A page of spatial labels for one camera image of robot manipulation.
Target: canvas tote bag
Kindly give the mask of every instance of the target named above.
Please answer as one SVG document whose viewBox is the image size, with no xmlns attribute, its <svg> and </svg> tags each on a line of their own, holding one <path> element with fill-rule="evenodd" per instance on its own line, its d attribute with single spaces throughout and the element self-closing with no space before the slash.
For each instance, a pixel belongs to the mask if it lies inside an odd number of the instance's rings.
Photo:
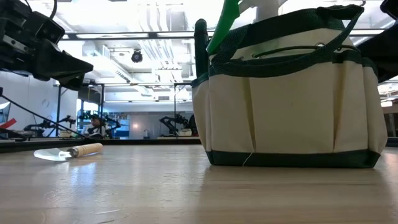
<svg viewBox="0 0 398 224">
<path fill-rule="evenodd" d="M 348 37 L 362 12 L 304 9 L 231 30 L 192 82 L 210 162 L 373 167 L 387 131 L 375 66 Z"/>
</svg>

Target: ceiling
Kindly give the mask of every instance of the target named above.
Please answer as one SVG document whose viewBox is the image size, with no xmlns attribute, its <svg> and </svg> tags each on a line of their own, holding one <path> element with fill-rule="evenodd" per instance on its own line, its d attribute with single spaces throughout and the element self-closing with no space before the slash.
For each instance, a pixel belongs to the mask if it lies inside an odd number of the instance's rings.
<svg viewBox="0 0 398 224">
<path fill-rule="evenodd" d="M 29 0 L 29 3 L 34 11 L 46 15 L 53 8 L 53 0 Z M 355 28 L 385 29 L 392 26 L 392 19 L 379 9 L 381 3 L 382 0 L 367 0 L 365 12 Z M 288 0 L 275 14 L 334 4 L 360 5 L 362 1 Z M 58 0 L 55 21 L 66 32 L 80 34 L 192 31 L 200 18 L 207 21 L 208 30 L 214 30 L 222 7 L 223 0 Z M 252 23 L 255 19 L 256 8 L 249 8 L 235 21 L 233 27 Z M 352 38 L 357 44 L 366 39 Z M 96 82 L 126 83 L 129 80 L 132 83 L 188 83 L 196 77 L 193 39 L 86 40 L 60 42 L 59 46 L 73 56 L 92 63 L 95 70 L 87 74 L 86 79 Z M 141 49 L 141 63 L 133 63 L 131 60 L 135 49 Z M 390 83 L 388 91 L 392 91 L 392 88 L 398 90 L 395 83 Z M 112 96 L 118 95 L 120 99 L 153 100 L 162 94 L 173 97 L 170 92 L 174 92 L 174 87 L 112 86 L 107 87 L 106 92 Z M 189 86 L 183 87 L 179 93 L 181 100 L 192 99 Z"/>
</svg>

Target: wooden table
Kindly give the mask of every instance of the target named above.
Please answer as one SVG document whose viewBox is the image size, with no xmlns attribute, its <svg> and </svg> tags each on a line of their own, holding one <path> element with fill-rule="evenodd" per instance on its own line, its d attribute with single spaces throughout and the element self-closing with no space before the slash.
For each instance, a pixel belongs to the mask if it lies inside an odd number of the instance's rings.
<svg viewBox="0 0 398 224">
<path fill-rule="evenodd" d="M 0 223 L 398 223 L 398 149 L 375 169 L 217 167 L 201 146 L 0 154 Z"/>
</svg>

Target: cable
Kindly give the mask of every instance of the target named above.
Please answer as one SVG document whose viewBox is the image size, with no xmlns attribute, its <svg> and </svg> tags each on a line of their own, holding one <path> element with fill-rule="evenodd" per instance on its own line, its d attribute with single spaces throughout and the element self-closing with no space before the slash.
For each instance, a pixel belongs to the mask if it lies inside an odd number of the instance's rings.
<svg viewBox="0 0 398 224">
<path fill-rule="evenodd" d="M 250 153 L 249 157 L 246 158 L 246 160 L 243 162 L 242 166 L 244 167 L 244 165 L 246 164 L 246 162 L 249 160 L 249 158 L 251 157 L 251 155 L 253 155 L 254 151 Z"/>
<path fill-rule="evenodd" d="M 29 7 L 29 9 L 30 9 L 30 12 L 33 12 L 33 10 L 32 10 L 32 8 L 31 8 L 31 6 L 30 6 L 29 2 L 27 2 L 27 0 L 25 0 L 25 2 L 26 2 L 26 4 L 27 4 L 27 6 Z"/>
<path fill-rule="evenodd" d="M 54 7 L 52 9 L 51 15 L 50 15 L 50 19 L 53 19 L 55 16 L 55 13 L 57 13 L 57 8 L 58 8 L 58 1 L 54 0 Z"/>
<path fill-rule="evenodd" d="M 72 130 L 72 129 L 69 129 L 69 128 L 65 127 L 64 125 L 58 124 L 57 122 L 54 122 L 54 121 L 52 121 L 52 120 L 50 120 L 50 119 L 47 119 L 47 118 L 45 118 L 45 117 L 43 117 L 43 116 L 41 116 L 41 115 L 38 115 L 37 113 L 35 113 L 35 112 L 31 111 L 31 110 L 28 110 L 28 109 L 24 108 L 23 106 L 21 106 L 21 105 L 17 104 L 16 102 L 10 100 L 8 97 L 6 97 L 6 96 L 4 96 L 4 95 L 2 95 L 2 97 L 3 97 L 5 100 L 10 101 L 10 103 L 12 103 L 13 105 L 16 105 L 17 107 L 19 107 L 19 108 L 21 108 L 21 109 L 23 109 L 23 110 L 25 110 L 25 111 L 27 111 L 27 112 L 29 112 L 29 113 L 31 113 L 31 114 L 34 114 L 34 115 L 36 115 L 36 116 L 38 116 L 38 117 L 40 117 L 40 118 L 42 118 L 42 119 L 44 119 L 44 120 L 46 120 L 46 121 L 48 121 L 48 122 L 50 122 L 50 123 L 56 124 L 57 126 L 60 126 L 61 128 L 65 128 L 66 130 L 68 130 L 68 131 L 70 131 L 70 132 L 73 132 L 73 133 L 75 133 L 75 134 L 78 134 L 79 136 L 81 136 L 81 137 L 83 137 L 83 138 L 85 138 L 85 139 L 88 139 L 88 137 L 86 137 L 86 136 L 84 136 L 84 135 L 82 135 L 82 134 L 80 134 L 80 133 L 78 133 L 78 132 L 76 132 L 76 131 L 74 131 L 74 130 Z"/>
</svg>

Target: camera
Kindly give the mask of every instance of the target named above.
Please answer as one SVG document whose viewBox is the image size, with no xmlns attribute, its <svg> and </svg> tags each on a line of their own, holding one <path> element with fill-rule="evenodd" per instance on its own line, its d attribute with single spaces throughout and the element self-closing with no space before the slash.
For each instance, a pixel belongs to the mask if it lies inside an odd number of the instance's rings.
<svg viewBox="0 0 398 224">
<path fill-rule="evenodd" d="M 139 63 L 142 62 L 142 54 L 141 54 L 141 50 L 134 50 L 133 55 L 131 56 L 131 60 L 134 63 Z"/>
</svg>

